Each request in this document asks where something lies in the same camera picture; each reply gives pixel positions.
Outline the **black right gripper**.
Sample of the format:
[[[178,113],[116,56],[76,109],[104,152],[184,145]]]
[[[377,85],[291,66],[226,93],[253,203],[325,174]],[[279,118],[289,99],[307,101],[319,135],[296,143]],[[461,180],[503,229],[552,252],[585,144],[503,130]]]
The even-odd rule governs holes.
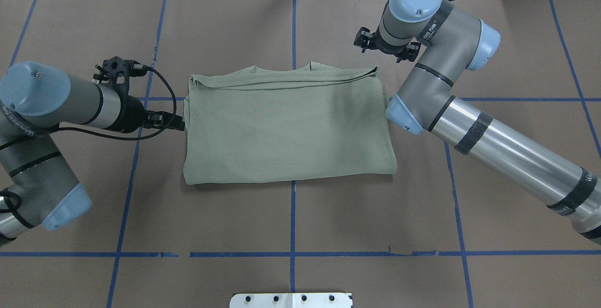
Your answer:
[[[371,49],[381,51],[387,55],[394,55],[396,57],[405,57],[406,49],[408,44],[408,38],[392,38],[392,43],[385,40],[379,31],[373,33],[371,39]]]

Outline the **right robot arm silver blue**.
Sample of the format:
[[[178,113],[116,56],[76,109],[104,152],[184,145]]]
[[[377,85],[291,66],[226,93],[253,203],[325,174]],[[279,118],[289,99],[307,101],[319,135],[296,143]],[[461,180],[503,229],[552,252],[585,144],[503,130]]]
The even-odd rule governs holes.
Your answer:
[[[385,116],[412,134],[428,132],[451,149],[532,192],[573,230],[600,243],[600,177],[453,92],[464,72],[482,69],[501,35],[451,0],[386,0],[365,48],[413,62]]]

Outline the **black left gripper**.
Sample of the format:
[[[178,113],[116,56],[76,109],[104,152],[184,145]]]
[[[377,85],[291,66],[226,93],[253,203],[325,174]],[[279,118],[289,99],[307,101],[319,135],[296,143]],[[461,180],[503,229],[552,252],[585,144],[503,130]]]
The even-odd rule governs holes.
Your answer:
[[[182,116],[176,114],[163,114],[144,109],[141,101],[132,96],[124,99],[120,109],[120,133],[132,133],[140,127],[153,128],[160,123],[160,129],[185,130]]]

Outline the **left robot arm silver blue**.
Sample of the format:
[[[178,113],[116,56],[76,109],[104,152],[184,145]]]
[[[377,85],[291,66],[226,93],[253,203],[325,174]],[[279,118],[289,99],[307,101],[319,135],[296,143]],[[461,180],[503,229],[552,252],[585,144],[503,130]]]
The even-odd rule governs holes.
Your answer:
[[[1,164],[13,180],[1,189],[1,244],[42,225],[54,231],[92,207],[84,185],[52,139],[63,131],[132,141],[141,128],[185,129],[177,107],[146,109],[129,94],[131,77],[158,71],[119,56],[96,66],[92,80],[23,61],[1,79]]]

